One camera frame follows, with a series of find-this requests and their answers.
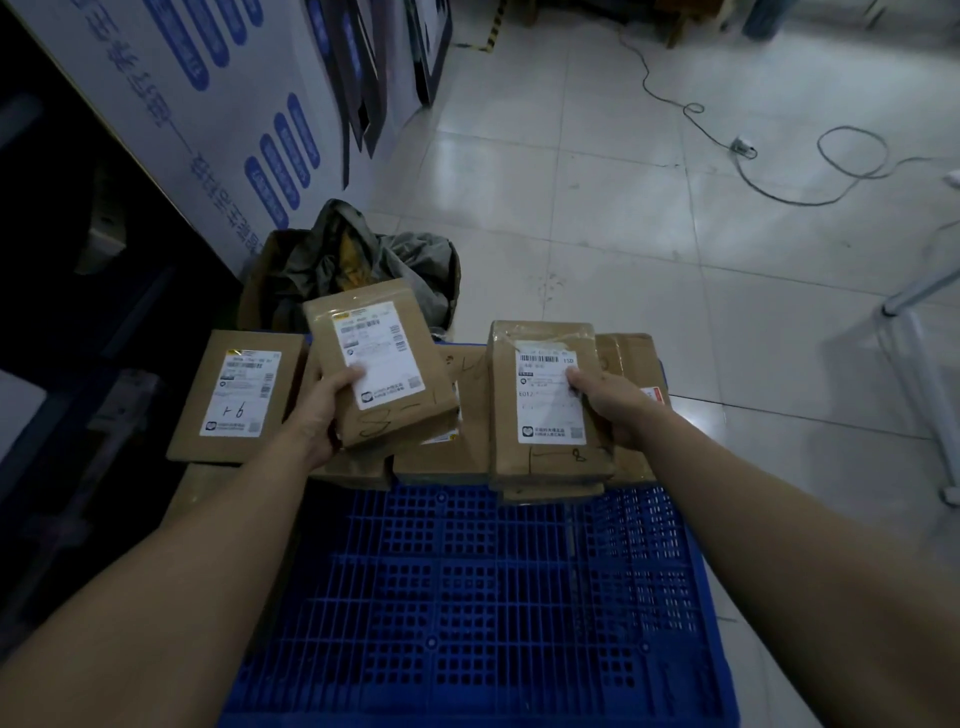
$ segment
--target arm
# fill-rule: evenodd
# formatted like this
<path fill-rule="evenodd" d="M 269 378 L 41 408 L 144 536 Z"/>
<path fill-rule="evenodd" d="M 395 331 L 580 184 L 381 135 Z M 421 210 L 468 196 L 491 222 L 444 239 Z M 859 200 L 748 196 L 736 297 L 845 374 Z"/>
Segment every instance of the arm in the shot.
<path fill-rule="evenodd" d="M 54 613 L 0 669 L 5 726 L 216 723 L 274 583 L 307 474 L 333 455 L 333 395 L 314 386 L 226 488 Z"/>
<path fill-rule="evenodd" d="M 641 449 L 707 560 L 825 725 L 960 716 L 960 588 L 884 535 L 720 447 L 618 376 L 570 383 Z"/>

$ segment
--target tile floor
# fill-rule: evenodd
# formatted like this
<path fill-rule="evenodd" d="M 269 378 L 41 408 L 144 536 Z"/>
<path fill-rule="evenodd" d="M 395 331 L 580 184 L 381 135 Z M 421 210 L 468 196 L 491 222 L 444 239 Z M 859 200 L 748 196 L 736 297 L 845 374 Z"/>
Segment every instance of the tile floor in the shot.
<path fill-rule="evenodd" d="M 455 39 L 485 42 L 495 4 L 454 0 Z M 649 31 L 628 38 L 649 86 L 705 104 L 698 120 L 721 140 L 748 136 L 759 157 L 745 170 L 781 196 L 846 186 L 816 152 L 839 124 L 882 133 L 893 158 L 942 159 L 835 206 L 771 202 L 643 93 L 610 22 L 544 11 L 527 29 L 508 8 L 492 54 L 451 49 L 437 103 L 383 171 L 372 227 L 454 241 L 457 341 L 485 341 L 495 318 L 648 331 L 690 421 L 960 572 L 960 513 L 937 497 L 946 476 L 892 368 L 896 332 L 878 338 L 873 317 L 884 295 L 960 259 L 960 228 L 933 233 L 960 218 L 960 192 L 940 182 L 960 167 L 960 57 L 799 24 L 767 44 L 695 31 L 667 51 Z M 827 146 L 854 169 L 882 159 L 850 133 Z M 922 315 L 960 404 L 960 284 L 935 302 Z M 711 581 L 743 725 L 816 725 Z"/>

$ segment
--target blue plastic crate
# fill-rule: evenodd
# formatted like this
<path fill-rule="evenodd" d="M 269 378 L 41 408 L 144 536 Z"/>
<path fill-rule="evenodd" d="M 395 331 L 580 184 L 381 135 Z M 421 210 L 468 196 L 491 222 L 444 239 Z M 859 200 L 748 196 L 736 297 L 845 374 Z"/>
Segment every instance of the blue plastic crate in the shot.
<path fill-rule="evenodd" d="M 311 488 L 303 508 L 222 725 L 738 724 L 703 559 L 659 487 L 519 508 Z"/>

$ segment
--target hazard tape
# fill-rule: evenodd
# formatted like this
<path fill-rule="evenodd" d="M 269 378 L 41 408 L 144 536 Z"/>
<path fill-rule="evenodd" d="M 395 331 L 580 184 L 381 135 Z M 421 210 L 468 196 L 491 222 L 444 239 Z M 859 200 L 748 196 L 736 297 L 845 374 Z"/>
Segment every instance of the hazard tape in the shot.
<path fill-rule="evenodd" d="M 496 15 L 493 17 L 493 27 L 490 28 L 490 35 L 487 36 L 487 45 L 474 45 L 473 43 L 454 43 L 455 48 L 467 48 L 471 51 L 480 51 L 481 53 L 492 53 L 493 46 L 496 44 L 496 37 L 500 35 L 500 26 L 503 24 L 503 13 L 507 10 L 507 0 L 500 0 L 496 8 Z"/>

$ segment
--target crumpled cloth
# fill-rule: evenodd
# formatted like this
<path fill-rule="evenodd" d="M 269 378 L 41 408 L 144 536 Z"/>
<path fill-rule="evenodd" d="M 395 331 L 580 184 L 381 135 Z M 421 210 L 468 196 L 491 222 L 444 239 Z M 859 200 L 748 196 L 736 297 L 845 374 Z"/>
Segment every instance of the crumpled cloth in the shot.
<path fill-rule="evenodd" d="M 308 331 L 300 310 L 304 301 L 361 288 L 383 280 L 404 279 L 414 291 L 431 331 L 444 334 L 456 290 L 459 263 L 453 243 L 429 232 L 378 235 L 364 216 L 343 200 L 330 200 L 294 246 L 275 277 L 280 318 L 290 330 Z"/>

